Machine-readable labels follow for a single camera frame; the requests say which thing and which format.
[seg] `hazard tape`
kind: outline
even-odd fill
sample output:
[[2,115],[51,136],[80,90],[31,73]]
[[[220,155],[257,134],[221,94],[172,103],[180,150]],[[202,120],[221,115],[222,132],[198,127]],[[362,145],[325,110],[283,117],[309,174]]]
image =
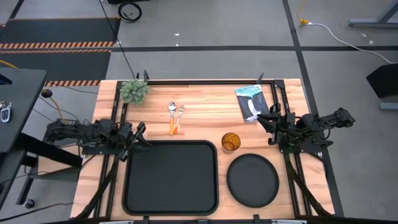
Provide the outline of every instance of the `hazard tape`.
[[108,52],[112,50],[96,49],[96,50],[5,50],[0,54],[60,54],[60,53],[93,53],[93,52]]
[[66,81],[46,81],[44,86],[98,86],[101,80],[66,80]]
[[[10,21],[26,21],[26,20],[71,20],[71,19],[106,19],[106,17],[73,17],[73,18],[18,18],[10,19]],[[108,19],[120,19],[119,16],[109,17]]]
[[90,41],[90,42],[59,42],[59,43],[11,43],[0,44],[0,49],[52,49],[52,48],[74,48],[74,47],[112,47],[113,41]]

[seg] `black round plate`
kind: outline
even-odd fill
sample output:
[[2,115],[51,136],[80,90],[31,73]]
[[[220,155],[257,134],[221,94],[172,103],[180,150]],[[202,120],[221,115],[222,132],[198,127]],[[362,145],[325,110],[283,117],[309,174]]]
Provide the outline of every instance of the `black round plate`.
[[279,178],[274,166],[257,154],[237,157],[229,165],[226,181],[232,196],[251,208],[270,204],[279,190]]

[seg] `black rectangular tray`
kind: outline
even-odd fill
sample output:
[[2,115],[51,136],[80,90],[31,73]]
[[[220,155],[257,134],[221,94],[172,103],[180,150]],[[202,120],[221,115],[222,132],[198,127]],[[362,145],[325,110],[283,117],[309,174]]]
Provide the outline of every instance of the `black rectangular tray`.
[[218,206],[217,150],[209,141],[149,141],[129,156],[122,206],[129,215],[210,215]]

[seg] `gray floor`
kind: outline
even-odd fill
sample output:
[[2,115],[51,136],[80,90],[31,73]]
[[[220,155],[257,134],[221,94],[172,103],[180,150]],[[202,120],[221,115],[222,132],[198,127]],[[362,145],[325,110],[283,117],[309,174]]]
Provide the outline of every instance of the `gray floor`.
[[[16,2],[2,2],[0,23],[6,22]],[[351,17],[376,17],[390,2],[308,0],[301,16],[329,26],[335,35],[354,45],[398,45],[398,30],[352,29],[346,25]],[[115,16],[117,8],[104,4],[108,15]],[[289,4],[295,19],[300,1],[289,0]],[[139,5],[144,11],[141,20],[121,24],[119,37],[125,47],[292,45],[279,0],[151,0]],[[17,18],[96,16],[103,16],[97,0],[25,0],[17,14]],[[341,45],[321,27],[299,27],[295,23],[301,45]],[[379,53],[398,62],[396,51]],[[135,72],[146,69],[153,79],[255,78],[262,72],[266,78],[301,78],[295,52],[128,52],[126,56]],[[331,134],[335,144],[330,147],[330,156],[346,217],[398,220],[398,113],[378,110],[379,99],[365,79],[385,62],[362,52],[304,52],[303,56],[320,114],[342,106],[357,120],[352,128],[333,130]],[[106,78],[129,77],[123,55],[112,53]],[[80,120],[91,119],[95,95],[61,87],[52,90],[62,109]],[[35,109],[50,119],[57,117],[56,111],[41,101]],[[48,122],[32,112],[24,132],[41,139]],[[60,174],[58,179],[63,180],[35,180],[29,197],[37,202],[37,208],[73,201],[76,177]],[[15,206],[22,183],[23,178],[15,181],[0,211],[1,218],[26,212]],[[66,220],[70,209],[55,207],[7,223]]]

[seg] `book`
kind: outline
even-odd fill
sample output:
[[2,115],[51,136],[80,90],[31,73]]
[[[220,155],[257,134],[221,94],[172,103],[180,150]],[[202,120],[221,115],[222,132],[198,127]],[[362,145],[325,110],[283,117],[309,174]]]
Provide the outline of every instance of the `book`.
[[261,85],[246,86],[235,90],[244,122],[257,120],[257,114],[269,114]]

